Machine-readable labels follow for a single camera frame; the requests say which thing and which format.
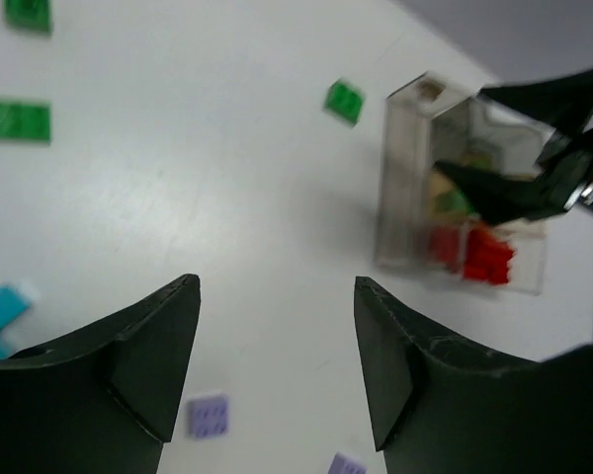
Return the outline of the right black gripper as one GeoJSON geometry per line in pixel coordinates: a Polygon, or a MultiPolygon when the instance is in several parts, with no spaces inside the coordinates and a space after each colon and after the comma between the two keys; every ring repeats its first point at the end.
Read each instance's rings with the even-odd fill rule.
{"type": "Polygon", "coordinates": [[[544,220],[580,205],[593,213],[593,68],[542,82],[485,86],[491,100],[553,129],[537,159],[533,180],[437,161],[481,220],[500,225],[518,219],[544,220]]]}

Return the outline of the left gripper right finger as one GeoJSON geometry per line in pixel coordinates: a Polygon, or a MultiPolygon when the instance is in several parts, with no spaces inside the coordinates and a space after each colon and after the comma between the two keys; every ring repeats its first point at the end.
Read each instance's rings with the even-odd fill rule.
{"type": "Polygon", "coordinates": [[[390,473],[593,473],[593,345],[544,361],[470,340],[359,276],[354,320],[390,473]]]}

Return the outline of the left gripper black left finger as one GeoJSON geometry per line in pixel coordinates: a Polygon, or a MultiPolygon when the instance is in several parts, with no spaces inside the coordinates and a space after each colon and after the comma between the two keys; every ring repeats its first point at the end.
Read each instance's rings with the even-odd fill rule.
{"type": "Polygon", "coordinates": [[[173,436],[201,307],[176,278],[0,360],[0,473],[154,473],[173,436]]]}

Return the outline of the green lego plate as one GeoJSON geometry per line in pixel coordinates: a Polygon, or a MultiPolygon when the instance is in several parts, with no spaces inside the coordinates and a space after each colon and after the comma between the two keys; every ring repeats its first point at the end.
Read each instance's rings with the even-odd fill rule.
{"type": "MultiPolygon", "coordinates": [[[[457,161],[459,165],[494,171],[493,157],[485,152],[472,151],[464,154],[457,161]]],[[[442,174],[433,171],[428,182],[429,203],[434,216],[466,216],[474,213],[460,190],[442,174]]]]}

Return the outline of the green curved lego brick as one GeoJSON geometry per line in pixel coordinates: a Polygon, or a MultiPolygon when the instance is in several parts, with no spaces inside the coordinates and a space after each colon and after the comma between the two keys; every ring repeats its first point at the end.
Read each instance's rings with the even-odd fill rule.
{"type": "Polygon", "coordinates": [[[355,126],[359,122],[364,101],[362,90],[344,79],[338,79],[329,87],[323,109],[350,126],[355,126]]]}

